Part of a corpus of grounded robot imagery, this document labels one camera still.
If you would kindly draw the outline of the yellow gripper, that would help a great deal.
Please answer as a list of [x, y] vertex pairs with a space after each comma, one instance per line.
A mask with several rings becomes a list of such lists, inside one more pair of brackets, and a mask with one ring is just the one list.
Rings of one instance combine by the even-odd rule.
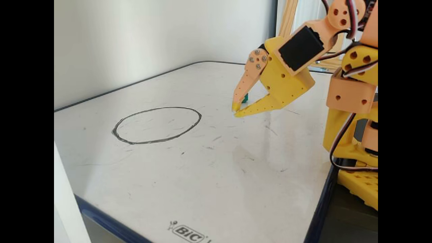
[[[283, 40], [282, 37], [266, 40], [264, 46], [269, 53], [265, 48], [250, 52], [244, 65], [244, 73], [233, 93], [232, 111], [235, 112], [235, 117], [282, 109], [315, 85], [315, 80], [307, 68], [292, 76], [276, 57], [275, 49]], [[259, 78], [268, 94], [240, 109], [244, 98]]]

